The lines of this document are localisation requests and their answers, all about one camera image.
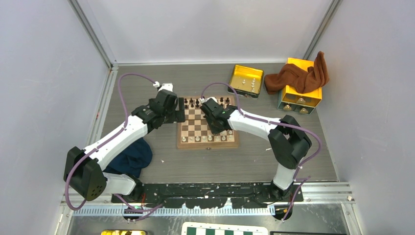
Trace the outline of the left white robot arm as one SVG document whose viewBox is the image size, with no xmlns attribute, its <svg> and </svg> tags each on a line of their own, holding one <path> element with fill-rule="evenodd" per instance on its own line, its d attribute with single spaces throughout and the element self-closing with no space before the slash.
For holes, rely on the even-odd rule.
<svg viewBox="0 0 415 235">
<path fill-rule="evenodd" d="M 104 170 L 123 150 L 154 129 L 167 123 L 184 122 L 184 112 L 183 97 L 160 89 L 155 98 L 135 108 L 111 133 L 87 147 L 70 149 L 64 172 L 66 199 L 71 188 L 86 201 L 95 200 L 103 193 L 124 195 L 131 202 L 140 200 L 143 190 L 133 177 Z"/>
</svg>

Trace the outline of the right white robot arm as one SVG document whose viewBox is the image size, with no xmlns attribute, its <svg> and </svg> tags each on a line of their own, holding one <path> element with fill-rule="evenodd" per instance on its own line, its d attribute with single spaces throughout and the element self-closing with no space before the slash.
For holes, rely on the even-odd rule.
<svg viewBox="0 0 415 235">
<path fill-rule="evenodd" d="M 270 143 L 278 163 L 273 178 L 272 196 L 284 201 L 291 194 L 295 171 L 306 156 L 312 142 L 298 122 L 289 115 L 283 118 L 267 118 L 239 111 L 237 106 L 220 105 L 213 97 L 201 100 L 201 110 L 213 134 L 224 131 L 242 131 L 261 137 Z"/>
</svg>

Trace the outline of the gold metal tin tray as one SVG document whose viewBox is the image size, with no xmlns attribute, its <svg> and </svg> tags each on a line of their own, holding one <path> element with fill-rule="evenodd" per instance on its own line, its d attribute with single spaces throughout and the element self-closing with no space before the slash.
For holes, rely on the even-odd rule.
<svg viewBox="0 0 415 235">
<path fill-rule="evenodd" d="M 235 65 L 229 85 L 240 96 L 258 99 L 262 88 L 264 71 L 243 65 Z"/>
</svg>

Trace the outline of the wooden chess board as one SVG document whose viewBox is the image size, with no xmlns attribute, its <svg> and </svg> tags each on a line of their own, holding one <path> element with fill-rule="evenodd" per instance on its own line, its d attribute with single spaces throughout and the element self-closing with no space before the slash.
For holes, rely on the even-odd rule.
<svg viewBox="0 0 415 235">
<path fill-rule="evenodd" d="M 232 130 L 233 140 L 228 140 L 229 130 L 227 131 L 226 141 L 222 141 L 223 135 L 214 135 L 204 118 L 205 114 L 201 110 L 199 96 L 184 97 L 185 122 L 178 123 L 177 147 L 179 149 L 219 149 L 219 148 L 238 148 L 240 145 L 238 132 Z M 208 141 L 208 136 L 212 135 L 213 140 Z M 207 137 L 206 142 L 202 142 L 202 136 Z M 220 141 L 215 141 L 215 137 L 220 136 Z M 182 142 L 182 137 L 186 137 L 187 142 Z M 200 137 L 200 142 L 195 142 L 195 137 Z"/>
</svg>

